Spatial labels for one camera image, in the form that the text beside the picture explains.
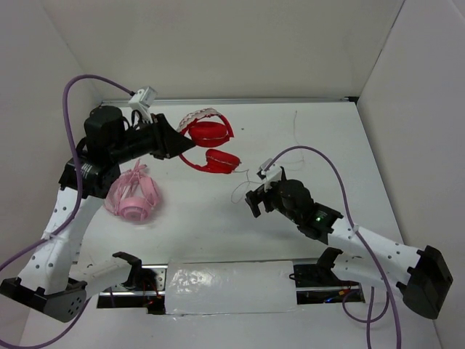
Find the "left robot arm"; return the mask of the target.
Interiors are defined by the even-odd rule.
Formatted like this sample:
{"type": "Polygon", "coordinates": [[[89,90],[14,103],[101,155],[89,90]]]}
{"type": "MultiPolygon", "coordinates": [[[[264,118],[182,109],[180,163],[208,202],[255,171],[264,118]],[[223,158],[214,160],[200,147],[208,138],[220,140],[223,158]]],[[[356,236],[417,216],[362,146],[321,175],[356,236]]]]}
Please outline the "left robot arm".
{"type": "Polygon", "coordinates": [[[89,223],[121,174],[120,165],[146,154],[172,159],[195,146],[162,113],[136,127],[126,123],[117,107],[102,106],[90,112],[84,122],[86,136],[74,148],[77,157],[65,165],[54,211],[39,245],[33,247],[34,253],[17,277],[2,281],[2,295],[68,323],[88,299],[105,289],[120,284],[134,290],[142,284],[146,273],[141,259],[125,252],[71,270],[89,223]]]}

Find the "red headphones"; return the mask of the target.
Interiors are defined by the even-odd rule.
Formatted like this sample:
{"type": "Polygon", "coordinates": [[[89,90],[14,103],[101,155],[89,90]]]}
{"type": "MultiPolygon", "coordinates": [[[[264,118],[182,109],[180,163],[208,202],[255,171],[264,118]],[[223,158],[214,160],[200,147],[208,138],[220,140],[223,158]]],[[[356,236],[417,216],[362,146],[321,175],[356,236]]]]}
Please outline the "red headphones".
{"type": "Polygon", "coordinates": [[[234,138],[233,128],[227,118],[214,108],[204,108],[187,114],[177,127],[181,135],[189,134],[196,146],[206,148],[206,164],[194,164],[180,155],[189,167],[212,174],[231,174],[240,165],[240,159],[230,153],[217,150],[217,147],[234,138]]]}

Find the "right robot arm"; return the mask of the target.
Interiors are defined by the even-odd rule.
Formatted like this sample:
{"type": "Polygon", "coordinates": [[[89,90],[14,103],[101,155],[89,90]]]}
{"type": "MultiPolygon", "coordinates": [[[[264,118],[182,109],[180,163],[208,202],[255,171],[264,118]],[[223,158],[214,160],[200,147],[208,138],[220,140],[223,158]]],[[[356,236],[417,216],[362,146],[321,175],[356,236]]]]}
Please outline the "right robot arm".
{"type": "Polygon", "coordinates": [[[419,249],[350,225],[340,212],[313,200],[298,180],[262,184],[246,194],[254,217],[264,205],[293,222],[307,238],[327,246],[317,276],[325,285],[354,281],[392,291],[414,313],[436,319],[453,283],[440,250],[419,249]]]}

